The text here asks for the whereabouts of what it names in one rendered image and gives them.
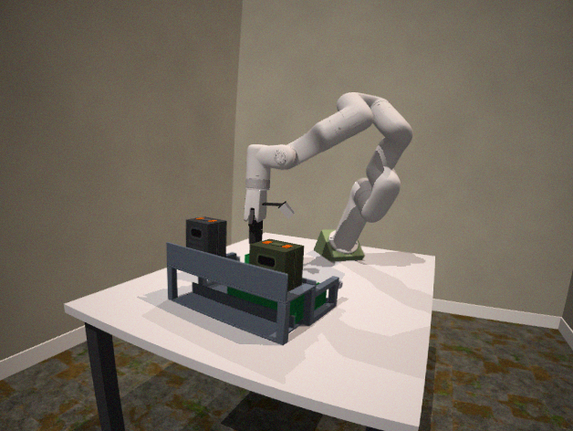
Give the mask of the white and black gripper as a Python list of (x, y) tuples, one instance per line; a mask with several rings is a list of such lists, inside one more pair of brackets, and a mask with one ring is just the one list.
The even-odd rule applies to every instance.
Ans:
[[(249, 225), (249, 244), (262, 241), (263, 238), (263, 220), (266, 218), (266, 205), (268, 189), (245, 188), (245, 215), (244, 220)], [(250, 217), (249, 217), (250, 216)], [(247, 220), (248, 219), (248, 220)], [(256, 220), (257, 219), (257, 220)]]

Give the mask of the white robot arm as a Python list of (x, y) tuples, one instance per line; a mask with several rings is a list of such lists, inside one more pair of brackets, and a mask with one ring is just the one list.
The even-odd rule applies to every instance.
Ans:
[(346, 93), (338, 99), (337, 109), (339, 112), (320, 121), (288, 145), (249, 145), (245, 187), (268, 189), (271, 168), (291, 169), (368, 129), (374, 123), (387, 138), (380, 140), (370, 159), (366, 169), (368, 178), (361, 178), (352, 186), (349, 202), (337, 230), (328, 238), (335, 250), (351, 254), (358, 248), (358, 238), (366, 222), (381, 220), (398, 196), (401, 181), (394, 167), (412, 141), (413, 132), (410, 124), (387, 100), (380, 97), (357, 92)]

